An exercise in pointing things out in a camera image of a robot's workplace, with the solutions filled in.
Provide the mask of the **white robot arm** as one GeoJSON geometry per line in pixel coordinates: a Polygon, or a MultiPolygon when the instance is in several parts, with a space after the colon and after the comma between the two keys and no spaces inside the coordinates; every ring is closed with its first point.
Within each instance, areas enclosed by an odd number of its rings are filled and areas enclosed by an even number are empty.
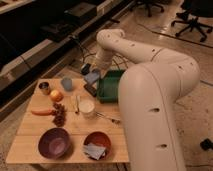
{"type": "Polygon", "coordinates": [[[121,29],[97,33],[95,67],[102,73],[118,53],[133,65],[121,76],[118,105],[131,171],[186,171],[173,103],[199,83],[196,60],[186,54],[125,38],[121,29]]]}

